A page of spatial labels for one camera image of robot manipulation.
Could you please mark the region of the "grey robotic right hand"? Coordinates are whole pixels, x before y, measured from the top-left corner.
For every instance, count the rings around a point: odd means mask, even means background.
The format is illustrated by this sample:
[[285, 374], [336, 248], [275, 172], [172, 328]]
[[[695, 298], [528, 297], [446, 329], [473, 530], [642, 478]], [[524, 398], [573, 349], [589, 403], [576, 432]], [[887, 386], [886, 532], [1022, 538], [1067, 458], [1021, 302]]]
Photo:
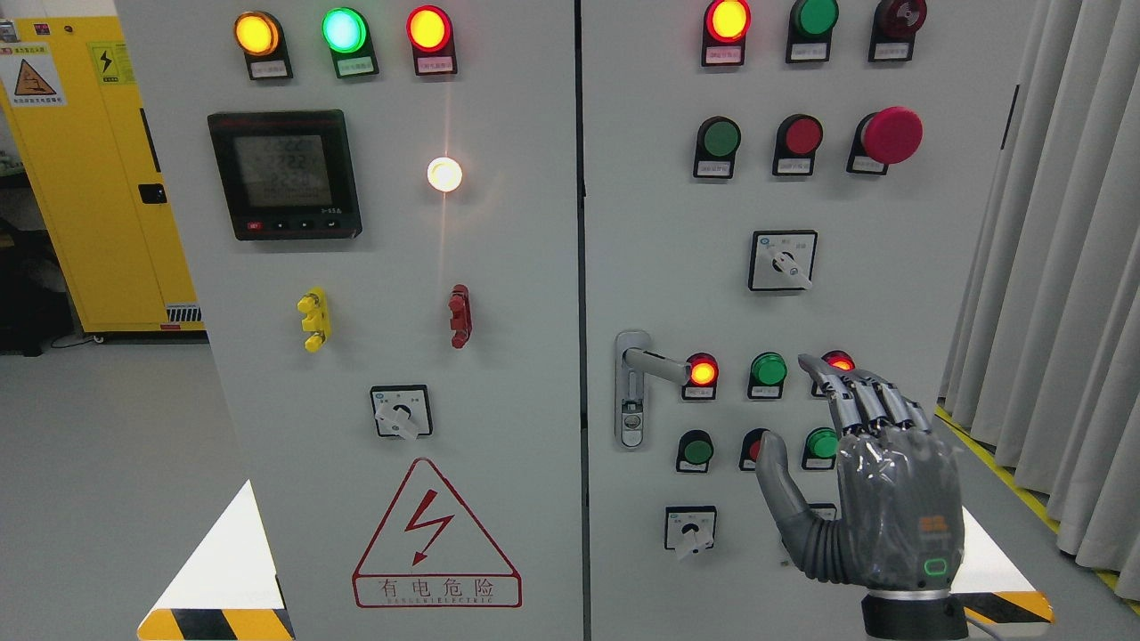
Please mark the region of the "grey robotic right hand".
[[762, 435], [756, 477], [795, 567], [814, 581], [873, 591], [945, 591], [964, 559], [956, 460], [923, 407], [868, 370], [813, 354], [799, 365], [826, 393], [838, 430], [840, 516], [811, 510], [787, 471], [785, 443]]

